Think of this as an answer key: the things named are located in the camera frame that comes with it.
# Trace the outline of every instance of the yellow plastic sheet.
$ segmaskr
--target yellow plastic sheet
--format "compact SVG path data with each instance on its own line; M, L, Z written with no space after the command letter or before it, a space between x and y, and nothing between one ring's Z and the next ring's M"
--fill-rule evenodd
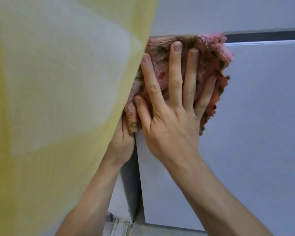
M0 236L78 202L128 97L157 0L0 0Z

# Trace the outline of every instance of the left hand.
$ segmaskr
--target left hand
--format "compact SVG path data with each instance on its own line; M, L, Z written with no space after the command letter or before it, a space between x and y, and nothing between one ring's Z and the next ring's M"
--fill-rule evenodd
M122 167L130 159L133 149L134 135L130 133L126 116L122 114L103 160Z

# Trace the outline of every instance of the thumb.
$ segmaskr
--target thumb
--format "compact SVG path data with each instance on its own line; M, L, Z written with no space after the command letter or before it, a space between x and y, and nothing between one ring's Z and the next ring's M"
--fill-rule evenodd
M134 102L137 106L137 112L142 123L142 128L145 130L150 129L152 117L145 99L137 95L134 97Z

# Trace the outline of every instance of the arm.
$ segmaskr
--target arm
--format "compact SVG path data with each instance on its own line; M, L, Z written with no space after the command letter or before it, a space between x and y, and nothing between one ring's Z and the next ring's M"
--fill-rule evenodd
M135 97L143 134L151 153L166 167L209 235L264 235L270 231L214 176L198 151L200 119L211 99L216 77L193 106L198 50L189 51L185 82L181 76L180 42L169 54L169 100L164 101L151 58L143 56L141 69L149 93L153 117L141 96Z
M94 177L78 205L63 220L56 236L102 236L118 173L130 159L133 148L134 137L128 131L126 120L120 118Z

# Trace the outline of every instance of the yellow curtain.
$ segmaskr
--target yellow curtain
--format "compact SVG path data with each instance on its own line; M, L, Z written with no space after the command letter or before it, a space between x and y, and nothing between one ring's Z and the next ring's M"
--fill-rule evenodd
M0 236L78 202L128 97L157 0L0 0Z

